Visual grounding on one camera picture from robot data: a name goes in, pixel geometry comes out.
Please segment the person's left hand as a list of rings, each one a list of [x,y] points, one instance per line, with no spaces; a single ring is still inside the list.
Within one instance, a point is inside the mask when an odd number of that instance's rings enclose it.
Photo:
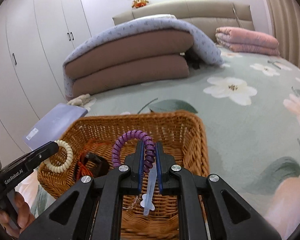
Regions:
[[[13,229],[9,225],[10,217],[3,210],[0,210],[0,224],[3,226],[9,236],[19,238],[19,235],[35,220],[35,217],[30,212],[29,205],[27,204],[27,202],[25,202],[23,196],[19,192],[16,192],[14,194],[14,201],[16,207],[18,208],[17,222],[19,228]]]

